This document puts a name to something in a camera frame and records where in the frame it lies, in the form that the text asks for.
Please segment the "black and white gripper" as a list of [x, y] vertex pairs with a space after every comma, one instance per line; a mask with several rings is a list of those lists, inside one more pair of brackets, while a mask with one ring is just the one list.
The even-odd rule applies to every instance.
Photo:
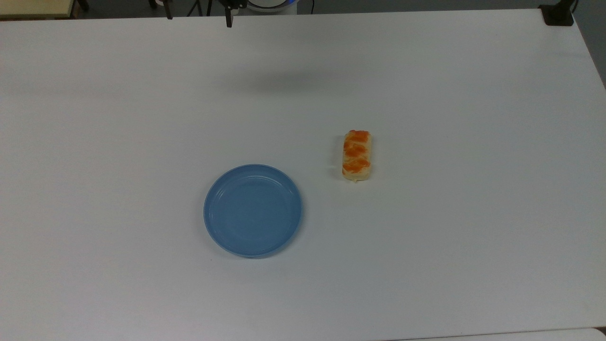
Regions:
[[[220, 0], [223, 7], [226, 8], [226, 26], [232, 28], [233, 26], [233, 13], [234, 9], [247, 8], [248, 0]], [[169, 0], [164, 0], [165, 15], [168, 20], [173, 19], [172, 11], [170, 8]]]

